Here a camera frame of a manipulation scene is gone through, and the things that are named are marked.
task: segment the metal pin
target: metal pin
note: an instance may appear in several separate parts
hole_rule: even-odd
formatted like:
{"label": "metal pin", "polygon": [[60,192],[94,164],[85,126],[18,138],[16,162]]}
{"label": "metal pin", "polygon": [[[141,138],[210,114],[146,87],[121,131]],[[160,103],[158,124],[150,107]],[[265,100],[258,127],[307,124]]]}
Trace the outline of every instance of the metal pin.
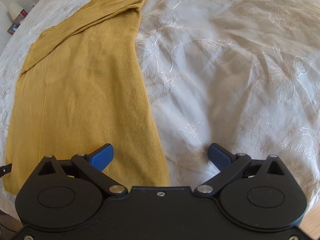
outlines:
{"label": "metal pin", "polygon": [[297,237],[297,236],[290,236],[290,237],[288,238],[288,240],[299,240],[299,237]]}
{"label": "metal pin", "polygon": [[32,236],[25,236],[23,240],[34,240]]}
{"label": "metal pin", "polygon": [[113,185],[109,188],[110,192],[114,193],[114,194],[120,194],[123,193],[125,191],[124,186],[121,185]]}
{"label": "metal pin", "polygon": [[199,187],[197,187],[197,190],[201,193],[208,194],[213,191],[213,188],[209,185],[200,185]]}
{"label": "metal pin", "polygon": [[164,197],[164,196],[165,196],[165,193],[164,193],[163,191],[160,191],[160,192],[157,193],[157,195],[158,195],[159,197]]}

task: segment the bed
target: bed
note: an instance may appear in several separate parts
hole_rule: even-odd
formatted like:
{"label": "bed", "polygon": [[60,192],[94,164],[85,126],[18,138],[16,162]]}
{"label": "bed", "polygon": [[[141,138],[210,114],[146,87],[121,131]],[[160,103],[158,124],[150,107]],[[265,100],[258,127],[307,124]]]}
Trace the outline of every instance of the bed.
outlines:
{"label": "bed", "polygon": [[[90,0],[40,0],[0,56],[0,166],[17,77],[42,31]],[[320,195],[320,0],[146,0],[136,53],[173,186],[219,171],[211,142],[277,154]],[[0,179],[0,209],[17,217]]]}

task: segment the picture frame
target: picture frame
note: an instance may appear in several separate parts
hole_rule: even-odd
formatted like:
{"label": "picture frame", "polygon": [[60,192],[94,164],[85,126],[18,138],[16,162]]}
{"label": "picture frame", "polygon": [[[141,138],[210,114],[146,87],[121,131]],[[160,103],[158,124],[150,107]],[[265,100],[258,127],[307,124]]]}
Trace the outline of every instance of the picture frame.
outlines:
{"label": "picture frame", "polygon": [[8,33],[14,34],[15,31],[18,29],[18,27],[20,26],[19,23],[13,23],[10,28],[8,29]]}

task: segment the knit fabric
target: knit fabric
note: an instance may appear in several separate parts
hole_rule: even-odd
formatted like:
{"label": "knit fabric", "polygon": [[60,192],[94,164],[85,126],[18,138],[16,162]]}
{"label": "knit fabric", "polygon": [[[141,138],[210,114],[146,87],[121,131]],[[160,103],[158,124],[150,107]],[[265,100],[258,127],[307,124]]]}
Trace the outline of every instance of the knit fabric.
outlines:
{"label": "knit fabric", "polygon": [[70,159],[105,143],[114,180],[169,185],[134,46],[144,1],[92,0],[32,44],[16,84],[7,191],[17,194],[44,155]]}

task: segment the white lampshade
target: white lampshade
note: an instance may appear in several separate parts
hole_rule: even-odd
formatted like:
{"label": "white lampshade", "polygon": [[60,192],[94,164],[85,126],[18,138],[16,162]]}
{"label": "white lampshade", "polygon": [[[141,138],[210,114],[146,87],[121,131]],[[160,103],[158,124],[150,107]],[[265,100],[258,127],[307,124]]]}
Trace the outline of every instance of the white lampshade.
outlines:
{"label": "white lampshade", "polygon": [[18,5],[17,3],[15,3],[15,2],[10,4],[9,8],[8,8],[8,12],[9,12],[12,20],[17,18],[22,10],[23,10],[23,8],[20,5]]}

